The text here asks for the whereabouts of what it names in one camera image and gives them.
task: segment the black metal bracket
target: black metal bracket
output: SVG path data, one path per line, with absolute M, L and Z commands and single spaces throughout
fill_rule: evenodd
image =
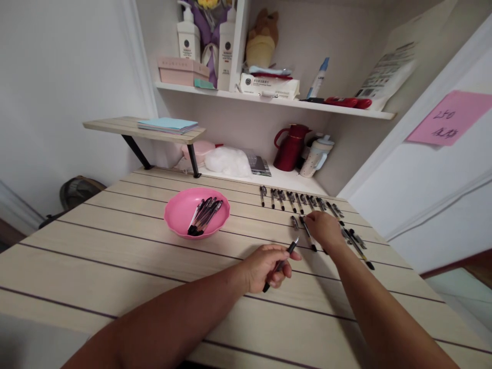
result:
M 128 146 L 130 146 L 130 149 L 132 149 L 133 153 L 137 156 L 138 160 L 140 160 L 145 170 L 152 169 L 154 166 L 149 164 L 149 161 L 145 157 L 144 153 L 140 150 L 140 147 L 138 147 L 133 137 L 127 135 L 122 135 L 122 136 L 127 142 Z
M 125 139 L 128 146 L 130 146 L 130 149 L 132 149 L 133 153 L 137 156 L 138 160 L 140 160 L 145 170 L 152 169 L 154 166 L 150 165 L 149 161 L 145 157 L 144 153 L 140 150 L 140 147 L 138 147 L 133 137 L 127 135 L 122 135 L 122 137 Z M 188 146 L 188 152 L 190 153 L 191 165 L 193 167 L 193 177 L 200 178 L 201 173 L 198 172 L 198 164 L 196 163 L 195 148 L 193 147 L 193 144 L 187 146 Z
M 191 166 L 193 167 L 193 177 L 200 178 L 201 173 L 198 172 L 198 164 L 196 163 L 195 148 L 193 144 L 187 145 L 190 153 Z

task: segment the pink sticky note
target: pink sticky note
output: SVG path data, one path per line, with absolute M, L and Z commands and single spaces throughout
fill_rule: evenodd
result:
M 492 95 L 451 91 L 406 140 L 452 146 L 490 108 Z

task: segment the plush toy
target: plush toy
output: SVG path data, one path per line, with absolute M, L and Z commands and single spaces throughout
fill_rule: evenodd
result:
M 246 62 L 248 66 L 268 68 L 278 43 L 278 12 L 268 15 L 263 8 L 256 17 L 254 28 L 248 34 Z

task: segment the hand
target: hand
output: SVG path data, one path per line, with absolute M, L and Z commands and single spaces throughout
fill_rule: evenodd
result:
M 248 291 L 251 293 L 263 291 L 266 281 L 269 282 L 270 287 L 279 288 L 285 277 L 292 277 L 292 268 L 287 261 L 282 271 L 274 273 L 274 269 L 277 262 L 288 258 L 287 248 L 281 245 L 263 245 L 257 248 L 243 262 L 237 265 L 244 274 Z M 292 252 L 290 258 L 293 260 L 302 259 L 295 251 Z
M 326 252 L 330 253 L 338 245 L 345 245 L 337 219 L 325 212 L 313 211 L 306 215 L 304 221 L 311 235 L 319 242 Z

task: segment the forearm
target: forearm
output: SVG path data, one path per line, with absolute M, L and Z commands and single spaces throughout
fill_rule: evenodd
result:
M 181 285 L 125 314 L 97 333 L 66 368 L 177 366 L 247 292 L 237 268 Z M 86 362 L 91 358 L 97 360 Z
M 367 344 L 384 367 L 453 368 L 429 334 L 345 245 L 330 248 Z

